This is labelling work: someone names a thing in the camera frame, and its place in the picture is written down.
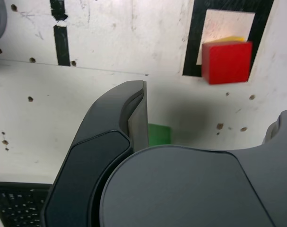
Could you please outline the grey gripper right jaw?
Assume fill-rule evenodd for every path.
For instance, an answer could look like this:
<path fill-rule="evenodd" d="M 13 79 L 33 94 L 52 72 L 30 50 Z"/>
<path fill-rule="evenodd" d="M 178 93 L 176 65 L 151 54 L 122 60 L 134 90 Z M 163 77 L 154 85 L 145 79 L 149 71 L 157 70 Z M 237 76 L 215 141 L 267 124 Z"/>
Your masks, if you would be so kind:
<path fill-rule="evenodd" d="M 287 227 L 287 110 L 260 146 L 148 148 L 110 175 L 102 227 Z"/>

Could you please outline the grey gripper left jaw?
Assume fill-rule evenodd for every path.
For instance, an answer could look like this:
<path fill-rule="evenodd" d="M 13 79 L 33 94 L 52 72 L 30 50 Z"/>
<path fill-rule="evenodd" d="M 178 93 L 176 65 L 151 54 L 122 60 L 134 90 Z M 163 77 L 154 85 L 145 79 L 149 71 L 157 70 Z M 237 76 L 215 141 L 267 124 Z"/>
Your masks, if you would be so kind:
<path fill-rule="evenodd" d="M 41 213 L 44 227 L 97 227 L 105 183 L 133 153 L 147 148 L 147 84 L 127 81 L 86 113 Z"/>

